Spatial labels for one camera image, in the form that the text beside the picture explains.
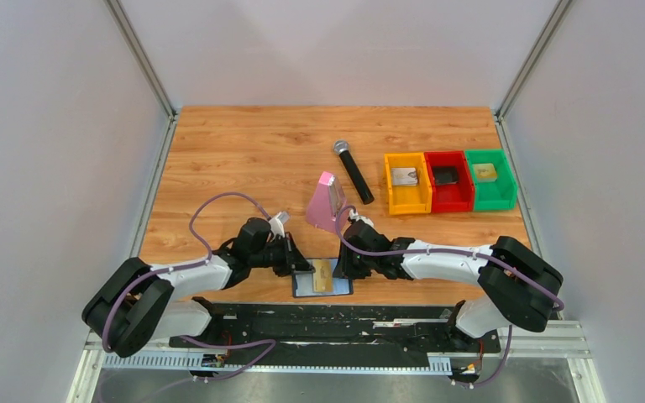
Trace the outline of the gold VIP card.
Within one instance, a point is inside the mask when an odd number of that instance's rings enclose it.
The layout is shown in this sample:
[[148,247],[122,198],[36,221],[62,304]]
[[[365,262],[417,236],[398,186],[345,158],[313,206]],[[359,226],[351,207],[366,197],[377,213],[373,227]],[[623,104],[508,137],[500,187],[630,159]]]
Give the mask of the gold VIP card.
[[328,259],[314,259],[312,261],[314,272],[312,274],[312,288],[315,293],[328,293],[333,291],[333,277],[331,262]]

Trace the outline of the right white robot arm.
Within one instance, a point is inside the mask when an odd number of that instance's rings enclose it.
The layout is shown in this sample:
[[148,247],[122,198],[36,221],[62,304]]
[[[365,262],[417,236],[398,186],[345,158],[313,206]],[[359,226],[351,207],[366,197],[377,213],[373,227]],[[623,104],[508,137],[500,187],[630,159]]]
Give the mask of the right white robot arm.
[[471,348],[501,327],[544,332],[550,317],[564,309],[558,297],[564,277],[513,237],[452,247],[416,238],[388,239],[360,218],[337,234],[338,268],[345,278],[377,272],[388,280],[448,280],[481,288],[483,296],[457,304],[445,329],[449,345],[457,350]]

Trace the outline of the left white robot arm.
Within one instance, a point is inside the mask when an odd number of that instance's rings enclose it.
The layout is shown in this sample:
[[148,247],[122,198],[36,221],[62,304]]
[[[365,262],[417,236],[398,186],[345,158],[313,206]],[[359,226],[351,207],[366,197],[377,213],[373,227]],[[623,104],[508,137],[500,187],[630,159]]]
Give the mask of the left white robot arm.
[[85,305],[81,319],[121,358],[162,338],[191,336],[212,347],[222,340],[224,326],[207,302],[193,296],[230,289],[257,268],[280,277],[315,270],[275,219],[252,217],[209,258],[171,265],[126,259]]

